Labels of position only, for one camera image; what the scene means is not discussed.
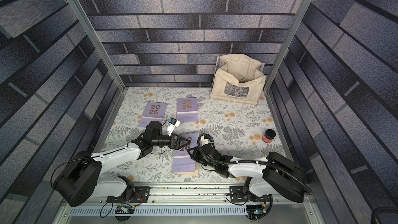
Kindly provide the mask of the purple 2026 calendar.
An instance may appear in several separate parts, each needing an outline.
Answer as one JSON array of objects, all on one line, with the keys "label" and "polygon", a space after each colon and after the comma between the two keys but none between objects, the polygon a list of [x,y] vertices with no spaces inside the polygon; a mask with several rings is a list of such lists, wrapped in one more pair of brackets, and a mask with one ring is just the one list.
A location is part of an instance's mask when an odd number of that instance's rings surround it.
[{"label": "purple 2026 calendar", "polygon": [[182,123],[199,121],[197,98],[178,98],[176,117]]},{"label": "purple 2026 calendar", "polygon": [[183,137],[190,139],[190,145],[186,145],[182,149],[176,150],[174,152],[174,160],[172,164],[171,172],[194,172],[195,170],[199,170],[199,164],[193,161],[187,150],[189,148],[197,147],[197,139],[199,133],[188,133],[184,134]]},{"label": "purple 2026 calendar", "polygon": [[167,103],[148,102],[142,114],[138,127],[145,128],[151,121],[163,123]]}]

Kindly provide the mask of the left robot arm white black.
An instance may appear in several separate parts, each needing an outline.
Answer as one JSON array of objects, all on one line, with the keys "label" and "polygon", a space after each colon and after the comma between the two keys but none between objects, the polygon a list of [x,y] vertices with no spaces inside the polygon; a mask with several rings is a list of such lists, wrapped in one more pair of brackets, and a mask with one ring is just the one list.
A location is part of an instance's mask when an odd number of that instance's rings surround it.
[{"label": "left robot arm white black", "polygon": [[89,199],[106,197],[108,203],[129,203],[139,195],[134,184],[125,176],[103,177],[103,174],[129,161],[136,161],[152,153],[154,147],[180,150],[191,141],[173,131],[179,121],[172,119],[167,134],[163,125],[151,121],[136,139],[126,145],[105,152],[79,152],[72,160],[62,164],[63,171],[53,180],[52,187],[71,207]]}]

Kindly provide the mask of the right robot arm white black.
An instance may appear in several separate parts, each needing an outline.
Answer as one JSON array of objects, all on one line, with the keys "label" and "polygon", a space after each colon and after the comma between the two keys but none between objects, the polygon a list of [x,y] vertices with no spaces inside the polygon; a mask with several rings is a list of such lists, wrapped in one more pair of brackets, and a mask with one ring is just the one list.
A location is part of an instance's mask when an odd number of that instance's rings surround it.
[{"label": "right robot arm white black", "polygon": [[270,152],[260,159],[240,159],[220,154],[212,144],[188,149],[190,158],[209,166],[224,178],[246,177],[238,194],[251,202],[265,202],[271,199],[272,187],[284,198],[302,203],[304,195],[312,194],[306,185],[306,173],[298,164],[277,152]]}]

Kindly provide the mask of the floral patterned table mat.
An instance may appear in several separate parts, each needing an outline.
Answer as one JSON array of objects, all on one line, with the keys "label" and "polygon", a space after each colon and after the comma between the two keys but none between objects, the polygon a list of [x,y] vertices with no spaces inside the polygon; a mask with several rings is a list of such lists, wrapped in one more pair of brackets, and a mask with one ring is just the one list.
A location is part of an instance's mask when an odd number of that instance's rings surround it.
[{"label": "floral patterned table mat", "polygon": [[[225,155],[239,158],[266,157],[275,151],[288,155],[287,145],[280,138],[270,143],[262,140],[267,129],[275,129],[264,95],[257,105],[231,103],[210,99],[210,88],[129,88],[116,119],[103,146],[108,151],[137,138],[143,132],[139,127],[148,102],[166,103],[165,119],[175,117],[177,100],[195,97],[199,105],[199,119],[182,123],[177,134],[207,133],[215,141],[216,149]],[[126,162],[105,173],[106,177],[125,176],[133,182],[145,183],[242,183],[243,177],[223,178],[211,170],[199,169],[197,175],[172,172],[174,152],[171,149],[155,148],[152,154],[138,161]]]}]

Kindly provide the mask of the red jar black lid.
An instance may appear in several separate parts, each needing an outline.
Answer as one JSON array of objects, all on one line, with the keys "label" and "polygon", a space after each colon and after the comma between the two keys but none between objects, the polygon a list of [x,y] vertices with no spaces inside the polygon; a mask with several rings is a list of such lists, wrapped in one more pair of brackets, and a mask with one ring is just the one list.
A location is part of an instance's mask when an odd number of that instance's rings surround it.
[{"label": "red jar black lid", "polygon": [[265,143],[271,143],[273,139],[276,137],[276,132],[272,129],[267,129],[262,136],[262,140]]}]

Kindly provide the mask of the right green circuit board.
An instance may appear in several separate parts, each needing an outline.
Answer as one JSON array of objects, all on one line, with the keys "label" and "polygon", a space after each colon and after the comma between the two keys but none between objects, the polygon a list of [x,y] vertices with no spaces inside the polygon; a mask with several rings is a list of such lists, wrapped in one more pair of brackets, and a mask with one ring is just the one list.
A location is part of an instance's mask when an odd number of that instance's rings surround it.
[{"label": "right green circuit board", "polygon": [[264,204],[261,205],[247,205],[246,213],[249,215],[263,215],[267,212],[266,206]]}]

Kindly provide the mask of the green circuit board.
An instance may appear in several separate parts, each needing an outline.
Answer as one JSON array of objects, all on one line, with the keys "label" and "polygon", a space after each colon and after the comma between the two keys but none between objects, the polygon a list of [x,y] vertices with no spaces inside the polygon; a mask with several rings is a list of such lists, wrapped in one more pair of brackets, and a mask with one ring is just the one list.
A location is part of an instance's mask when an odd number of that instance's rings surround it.
[{"label": "green circuit board", "polygon": [[249,215],[263,215],[267,212],[266,206],[264,204],[261,205],[247,205],[246,213]]},{"label": "green circuit board", "polygon": [[136,209],[136,205],[128,205],[128,204],[118,204],[115,210],[115,214],[134,214]]}]

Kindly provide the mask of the cream canvas tote bag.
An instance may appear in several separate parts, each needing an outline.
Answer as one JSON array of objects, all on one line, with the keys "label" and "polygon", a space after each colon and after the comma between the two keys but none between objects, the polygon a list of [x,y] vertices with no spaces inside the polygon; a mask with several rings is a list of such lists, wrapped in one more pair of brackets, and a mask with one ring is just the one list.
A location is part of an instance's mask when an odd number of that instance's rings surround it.
[{"label": "cream canvas tote bag", "polygon": [[243,54],[217,58],[210,99],[257,105],[265,85],[265,64]]}]

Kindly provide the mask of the left green circuit board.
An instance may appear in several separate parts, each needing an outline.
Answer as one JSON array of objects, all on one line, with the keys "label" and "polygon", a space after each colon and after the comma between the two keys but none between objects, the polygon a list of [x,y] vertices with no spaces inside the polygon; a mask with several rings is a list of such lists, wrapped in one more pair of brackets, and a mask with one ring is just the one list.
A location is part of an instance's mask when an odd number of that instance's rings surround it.
[{"label": "left green circuit board", "polygon": [[136,205],[128,205],[128,204],[118,204],[115,210],[115,214],[134,214],[136,209]]}]

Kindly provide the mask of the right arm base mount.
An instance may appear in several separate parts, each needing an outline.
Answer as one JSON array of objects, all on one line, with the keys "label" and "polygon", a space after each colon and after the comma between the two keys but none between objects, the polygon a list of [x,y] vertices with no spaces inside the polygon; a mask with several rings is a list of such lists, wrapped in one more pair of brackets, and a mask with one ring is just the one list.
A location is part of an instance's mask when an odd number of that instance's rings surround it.
[{"label": "right arm base mount", "polygon": [[261,197],[257,197],[248,191],[248,187],[230,186],[227,200],[234,204],[241,204],[245,202],[268,203],[271,202],[271,195],[263,195]]}]

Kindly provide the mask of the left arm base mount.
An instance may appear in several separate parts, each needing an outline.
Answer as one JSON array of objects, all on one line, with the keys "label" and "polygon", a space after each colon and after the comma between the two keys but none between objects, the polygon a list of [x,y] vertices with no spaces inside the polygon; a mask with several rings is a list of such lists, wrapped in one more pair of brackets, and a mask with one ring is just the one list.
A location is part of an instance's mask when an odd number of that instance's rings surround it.
[{"label": "left arm base mount", "polygon": [[128,187],[120,197],[108,196],[106,203],[147,203],[150,190],[150,187]]}]

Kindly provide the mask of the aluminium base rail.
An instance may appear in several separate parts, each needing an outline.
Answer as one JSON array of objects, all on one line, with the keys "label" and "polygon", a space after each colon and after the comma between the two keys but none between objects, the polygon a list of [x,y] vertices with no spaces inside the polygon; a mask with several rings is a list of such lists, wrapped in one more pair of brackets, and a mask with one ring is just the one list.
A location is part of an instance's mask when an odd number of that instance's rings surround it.
[{"label": "aluminium base rail", "polygon": [[249,224],[247,205],[266,204],[269,213],[258,223],[322,224],[317,202],[306,194],[302,203],[292,202],[269,189],[271,202],[234,204],[227,200],[230,186],[243,183],[136,183],[135,187],[150,187],[147,203],[136,205],[134,214],[115,214],[118,203],[106,203],[107,198],[92,198],[71,207],[62,203],[55,224],[143,224],[143,223],[240,223]]}]

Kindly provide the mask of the left aluminium frame post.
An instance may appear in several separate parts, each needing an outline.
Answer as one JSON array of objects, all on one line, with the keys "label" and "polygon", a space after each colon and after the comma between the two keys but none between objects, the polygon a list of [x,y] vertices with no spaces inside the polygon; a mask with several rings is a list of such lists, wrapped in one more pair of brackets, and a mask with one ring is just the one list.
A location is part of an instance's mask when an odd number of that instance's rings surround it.
[{"label": "left aluminium frame post", "polygon": [[80,22],[81,26],[83,27],[84,31],[88,35],[90,41],[95,47],[99,57],[104,62],[106,68],[108,69],[111,78],[115,81],[116,85],[118,86],[119,90],[123,92],[125,90],[125,85],[117,73],[115,66],[113,65],[108,53],[106,52],[103,44],[101,43],[99,37],[95,33],[95,29],[91,24],[87,14],[85,13],[82,5],[80,4],[79,0],[66,0],[71,7],[72,11],[74,12],[75,16],[77,17],[78,21]]}]

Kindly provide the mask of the aluminium frame post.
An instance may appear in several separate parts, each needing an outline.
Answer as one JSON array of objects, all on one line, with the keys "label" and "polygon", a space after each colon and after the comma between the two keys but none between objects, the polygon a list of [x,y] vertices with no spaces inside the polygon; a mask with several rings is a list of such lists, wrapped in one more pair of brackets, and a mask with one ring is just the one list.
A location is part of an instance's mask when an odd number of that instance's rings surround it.
[{"label": "aluminium frame post", "polygon": [[80,22],[81,26],[83,27],[84,31],[88,35],[90,41],[95,47],[99,57],[104,62],[106,68],[108,69],[111,78],[115,81],[116,85],[118,86],[119,90],[123,92],[125,90],[125,85],[117,73],[115,66],[113,65],[108,53],[106,52],[103,44],[101,43],[99,37],[95,33],[95,29],[91,24],[87,14],[85,13],[82,5],[80,4],[79,0],[66,0],[71,7],[72,11],[74,12],[75,16],[77,17],[78,21]]},{"label": "aluminium frame post", "polygon": [[300,24],[309,8],[311,1],[312,0],[302,0],[300,6],[294,16],[292,25],[288,30],[288,34],[287,34],[284,42],[282,43],[282,46],[280,48],[280,51],[277,55],[275,62],[273,63],[271,73],[267,76],[265,86],[264,86],[265,94],[268,94],[268,92],[270,91],[270,88],[272,86],[273,81],[275,80],[275,77],[280,68],[280,65],[282,64],[283,59],[286,57],[286,55],[288,53],[288,48],[290,47],[291,42],[292,42],[297,30],[300,27]]}]

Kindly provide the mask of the right aluminium frame post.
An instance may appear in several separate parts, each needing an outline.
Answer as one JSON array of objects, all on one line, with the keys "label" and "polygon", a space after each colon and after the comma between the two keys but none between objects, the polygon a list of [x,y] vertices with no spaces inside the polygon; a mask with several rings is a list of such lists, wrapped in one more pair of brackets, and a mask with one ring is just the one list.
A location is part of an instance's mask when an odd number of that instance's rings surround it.
[{"label": "right aluminium frame post", "polygon": [[273,63],[271,73],[267,76],[265,86],[264,86],[265,94],[268,94],[268,92],[270,91],[270,88],[272,86],[273,81],[275,80],[275,77],[280,68],[280,65],[282,64],[283,59],[286,57],[286,55],[288,53],[288,48],[290,47],[291,42],[292,42],[297,30],[300,27],[300,24],[309,8],[311,1],[312,0],[302,0],[300,6],[294,16],[292,25],[288,30],[288,34],[287,34],[284,42],[282,43],[282,46],[280,48],[280,51],[277,55],[275,62]]}]

